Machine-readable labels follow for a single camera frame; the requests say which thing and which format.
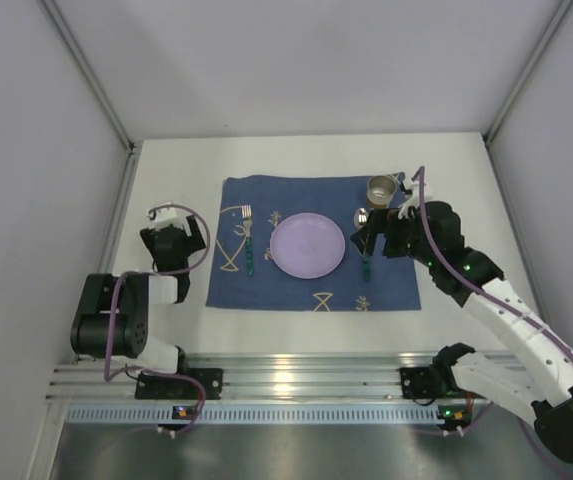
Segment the teal-handled spoon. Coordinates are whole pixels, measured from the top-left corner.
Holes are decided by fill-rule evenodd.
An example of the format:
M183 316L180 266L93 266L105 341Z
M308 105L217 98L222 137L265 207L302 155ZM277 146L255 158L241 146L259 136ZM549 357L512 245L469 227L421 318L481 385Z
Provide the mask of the teal-handled spoon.
M354 214L354 225L357 230L364 227L368 220L369 212L365 208L358 208ZM365 282L371 280L370 259L366 254L362 255L362 273Z

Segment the metal cup with cork base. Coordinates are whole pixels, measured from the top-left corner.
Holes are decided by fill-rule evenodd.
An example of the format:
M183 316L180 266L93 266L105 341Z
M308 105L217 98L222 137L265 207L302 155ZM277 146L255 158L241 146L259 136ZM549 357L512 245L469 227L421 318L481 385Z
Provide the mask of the metal cup with cork base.
M386 209L397 190L397 181L392 175L376 175L367 183L367 202L371 208Z

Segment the purple bowl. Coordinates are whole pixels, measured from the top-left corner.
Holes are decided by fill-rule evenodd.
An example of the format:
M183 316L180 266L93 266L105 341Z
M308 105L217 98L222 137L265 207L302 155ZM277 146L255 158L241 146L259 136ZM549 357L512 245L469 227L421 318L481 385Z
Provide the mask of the purple bowl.
M277 267L303 280L332 273L341 264L345 250L346 241L340 227L317 213L287 217L270 238L270 251Z

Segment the blue fish-print cloth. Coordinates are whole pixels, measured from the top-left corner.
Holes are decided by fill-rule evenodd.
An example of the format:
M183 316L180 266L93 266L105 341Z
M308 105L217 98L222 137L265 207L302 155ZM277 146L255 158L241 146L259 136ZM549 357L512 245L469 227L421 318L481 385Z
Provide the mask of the blue fish-print cloth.
M222 186L217 233L206 304L212 308L266 311L385 312L421 307L414 262L375 252L371 280L349 240L354 214L365 206L368 177L291 178L253 175L227 178ZM248 276L242 206L252 207L254 275ZM329 275L303 280L274 263L270 238L287 217L317 213L341 229L346 250Z

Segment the teal-handled fork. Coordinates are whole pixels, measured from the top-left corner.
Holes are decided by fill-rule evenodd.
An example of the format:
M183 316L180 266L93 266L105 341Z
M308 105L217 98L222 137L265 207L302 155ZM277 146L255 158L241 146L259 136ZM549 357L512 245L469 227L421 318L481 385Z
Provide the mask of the teal-handled fork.
M248 276L254 275L254 259L253 259L253 246L252 246L252 207L249 204L243 205L242 208L242 223L245 234L245 255L246 267Z

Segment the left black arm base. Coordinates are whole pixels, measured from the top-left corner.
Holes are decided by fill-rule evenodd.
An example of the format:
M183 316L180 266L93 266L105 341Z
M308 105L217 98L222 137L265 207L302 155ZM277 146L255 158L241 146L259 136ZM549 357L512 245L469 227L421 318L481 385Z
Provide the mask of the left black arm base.
M140 373L134 398L137 400L218 400L223 387L221 368L191 367L187 376L193 378L204 388L205 394L198 386L188 380Z

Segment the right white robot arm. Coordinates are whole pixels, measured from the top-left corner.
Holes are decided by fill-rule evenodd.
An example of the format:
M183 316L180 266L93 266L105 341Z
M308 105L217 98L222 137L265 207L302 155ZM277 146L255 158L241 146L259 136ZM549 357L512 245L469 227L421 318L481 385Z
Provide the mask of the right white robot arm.
M435 286L475 317L525 368L521 377L463 343L442 348L429 367L445 394L481 395L530 425L557 459L573 463L573 350L515 292L504 272L465 243L452 207L360 209L350 240L373 254L384 238L387 258L409 257L428 269Z

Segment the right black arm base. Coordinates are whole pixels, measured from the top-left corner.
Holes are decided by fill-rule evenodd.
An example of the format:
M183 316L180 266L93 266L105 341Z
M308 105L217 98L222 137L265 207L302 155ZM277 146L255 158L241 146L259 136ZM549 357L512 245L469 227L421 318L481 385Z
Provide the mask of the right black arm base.
M464 343L443 347L426 366L400 367L402 397L420 406L429 406L436 400L479 398L473 392L460 388L452 373L457 362L476 350Z

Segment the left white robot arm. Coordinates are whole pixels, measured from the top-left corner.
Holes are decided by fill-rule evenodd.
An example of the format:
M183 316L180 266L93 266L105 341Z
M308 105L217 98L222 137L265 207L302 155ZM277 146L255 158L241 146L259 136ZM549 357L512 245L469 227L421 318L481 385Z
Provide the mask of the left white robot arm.
M186 221L185 227L170 221L139 232L152 258L153 272L132 271L123 278L109 273L86 277L70 330L76 354L146 359L167 372L187 371L181 348L149 336L150 307L182 303L190 288L189 257L209 248L210 232L202 219L190 215Z

